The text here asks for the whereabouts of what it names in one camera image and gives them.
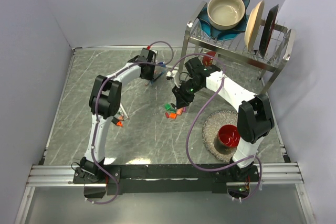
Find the green block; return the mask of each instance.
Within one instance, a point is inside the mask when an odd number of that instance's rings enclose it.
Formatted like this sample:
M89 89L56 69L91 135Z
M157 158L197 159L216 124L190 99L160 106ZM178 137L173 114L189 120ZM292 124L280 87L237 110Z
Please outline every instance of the green block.
M164 108L165 108L166 110L170 110L172 107L170 106L170 104L166 103L166 104L164 105Z

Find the blue tray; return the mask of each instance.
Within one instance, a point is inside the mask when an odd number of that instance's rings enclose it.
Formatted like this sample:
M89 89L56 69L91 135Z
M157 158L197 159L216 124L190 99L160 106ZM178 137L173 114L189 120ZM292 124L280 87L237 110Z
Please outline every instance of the blue tray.
M250 0L243 0L243 3L245 5L245 10L247 9ZM207 6L203 8L203 10L200 12L200 14L197 17L201 23L201 29L205 34L211 38L211 39L217 39L218 41L226 41L234 39L238 36L240 33L244 33L246 30L247 21L249 18L249 15L246 15L246 11L244 14L244 17L241 19L241 21L238 23L237 26L230 30L218 30L215 27L213 27L210 24L208 13L207 13Z

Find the gray marble surface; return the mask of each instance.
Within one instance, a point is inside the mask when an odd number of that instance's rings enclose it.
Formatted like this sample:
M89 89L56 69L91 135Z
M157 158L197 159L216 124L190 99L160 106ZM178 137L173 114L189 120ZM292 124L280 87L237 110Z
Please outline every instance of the gray marble surface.
M81 159L86 151L91 130L88 106L94 79L107 75L125 65L139 50L77 50L69 75L54 130L48 146L45 165L68 165ZM175 50L175 62L180 51ZM167 60L170 51L159 50L158 59ZM235 63L226 62L226 74L244 88L258 93L258 72ZM122 89L122 104L129 120L123 127L111 124L106 143L107 161L116 164L186 164L185 139L197 112L207 98L196 95L187 112L176 120L167 119L164 105L175 103L171 92L173 82L161 77L155 84L136 79ZM204 147L202 126L213 112L232 107L222 98L216 98L199 117L190 137L190 154L197 163L219 163ZM279 139L275 129L264 139L258 154L264 163L279 163Z

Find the dish rack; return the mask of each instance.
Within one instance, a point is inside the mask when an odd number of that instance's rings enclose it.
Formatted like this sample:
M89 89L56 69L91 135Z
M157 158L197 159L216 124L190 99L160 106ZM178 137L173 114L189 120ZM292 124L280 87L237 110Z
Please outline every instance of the dish rack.
M260 92L261 94L265 94L290 58L296 31L288 29L284 26L285 24L279 25L276 23L266 54L262 57L258 50L247 51L244 43L245 33L241 33L235 39L228 41L218 41L209 38L201 30L200 22L197 19L199 13L206 5L205 1L201 2L187 23L181 57L186 55L188 44L191 43L195 45L195 52L211 50L216 52L216 57L218 58L235 62L242 66L255 67L259 71L259 80L262 79L266 71L272 72L273 74ZM255 45L260 40L264 25L265 20L262 20ZM178 66L179 72L182 72L183 66L184 60L181 60Z

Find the woven placemat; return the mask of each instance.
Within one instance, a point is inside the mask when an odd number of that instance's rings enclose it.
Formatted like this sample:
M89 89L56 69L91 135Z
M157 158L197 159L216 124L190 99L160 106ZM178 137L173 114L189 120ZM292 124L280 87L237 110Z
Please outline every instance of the woven placemat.
M218 160L229 163L237 148L232 148L228 154L219 153L214 146L214 139L219 129L226 124L237 126L238 113L233 110L219 110L212 113L204 122L202 138L205 148Z

